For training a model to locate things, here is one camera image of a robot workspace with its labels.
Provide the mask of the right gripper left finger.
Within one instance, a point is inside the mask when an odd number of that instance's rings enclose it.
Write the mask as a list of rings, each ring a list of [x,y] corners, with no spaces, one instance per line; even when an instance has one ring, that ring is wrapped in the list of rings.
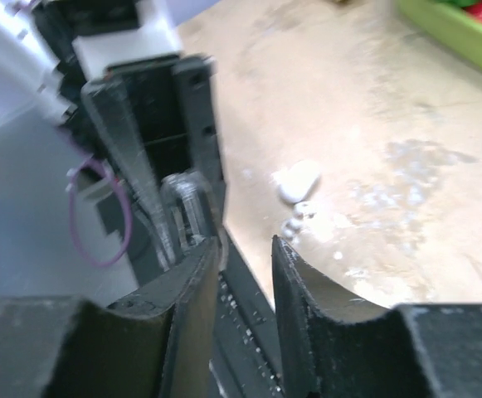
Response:
[[[220,250],[203,240],[107,308],[0,298],[0,397],[204,397]]]

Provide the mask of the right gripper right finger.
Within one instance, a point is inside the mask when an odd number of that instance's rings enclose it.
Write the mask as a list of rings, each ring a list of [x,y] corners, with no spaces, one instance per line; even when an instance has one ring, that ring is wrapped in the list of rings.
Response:
[[[482,397],[482,303],[386,309],[271,249],[288,397]]]

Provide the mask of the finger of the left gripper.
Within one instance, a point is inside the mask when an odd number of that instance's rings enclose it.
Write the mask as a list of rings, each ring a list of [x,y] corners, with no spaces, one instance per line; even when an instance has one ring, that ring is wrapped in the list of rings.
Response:
[[[81,98],[101,141],[150,219],[159,263],[169,269],[177,252],[124,82],[119,78],[92,80],[82,88]]]
[[[213,108],[211,63],[200,56],[183,57],[175,63],[172,73],[188,138],[188,179],[197,190],[192,214],[203,224],[199,227],[200,234],[220,235],[226,183]]]

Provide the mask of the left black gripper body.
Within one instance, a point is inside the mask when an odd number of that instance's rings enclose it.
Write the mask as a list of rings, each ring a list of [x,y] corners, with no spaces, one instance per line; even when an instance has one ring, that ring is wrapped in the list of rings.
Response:
[[[99,160],[108,161],[115,173],[124,178],[101,141],[81,98],[81,90],[86,83],[119,78],[128,93],[156,182],[161,182],[169,175],[189,171],[188,138],[172,73],[175,63],[183,57],[187,56],[171,54],[116,63],[106,66],[91,80],[66,77],[61,92],[72,101],[75,110],[64,123],[65,129],[81,149],[92,153]]]

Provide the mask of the white earbud charging case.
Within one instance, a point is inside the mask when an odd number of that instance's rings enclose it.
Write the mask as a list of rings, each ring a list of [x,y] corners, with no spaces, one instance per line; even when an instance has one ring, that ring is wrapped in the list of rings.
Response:
[[[285,203],[296,204],[304,201],[313,191],[321,177],[321,169],[316,162],[303,160],[275,172],[272,177],[279,198]]]

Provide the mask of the black earbud charging case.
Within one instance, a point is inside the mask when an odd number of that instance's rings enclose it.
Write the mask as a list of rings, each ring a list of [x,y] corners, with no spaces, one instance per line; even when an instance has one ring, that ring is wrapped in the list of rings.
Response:
[[[217,234],[209,186],[196,171],[175,173],[163,179],[161,195],[174,223],[182,252]]]

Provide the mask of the white earbud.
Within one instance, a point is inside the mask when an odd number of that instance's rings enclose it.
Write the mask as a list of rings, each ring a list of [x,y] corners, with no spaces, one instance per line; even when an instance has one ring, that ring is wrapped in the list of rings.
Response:
[[[317,213],[317,206],[312,201],[301,201],[294,205],[293,215],[298,219],[310,219]]]
[[[304,220],[291,217],[285,220],[280,228],[281,236],[289,242],[295,242],[299,238],[304,227]]]

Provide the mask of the green plastic basket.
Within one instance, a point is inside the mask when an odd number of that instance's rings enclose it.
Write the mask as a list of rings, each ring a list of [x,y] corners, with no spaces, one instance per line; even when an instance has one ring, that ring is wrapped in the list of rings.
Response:
[[[425,33],[482,70],[482,22],[440,1],[396,1],[397,10]]]

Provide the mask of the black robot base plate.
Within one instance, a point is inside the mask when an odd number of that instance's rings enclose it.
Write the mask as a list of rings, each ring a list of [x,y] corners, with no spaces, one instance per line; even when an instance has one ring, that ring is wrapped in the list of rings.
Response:
[[[233,242],[219,274],[210,397],[283,397],[275,313]]]

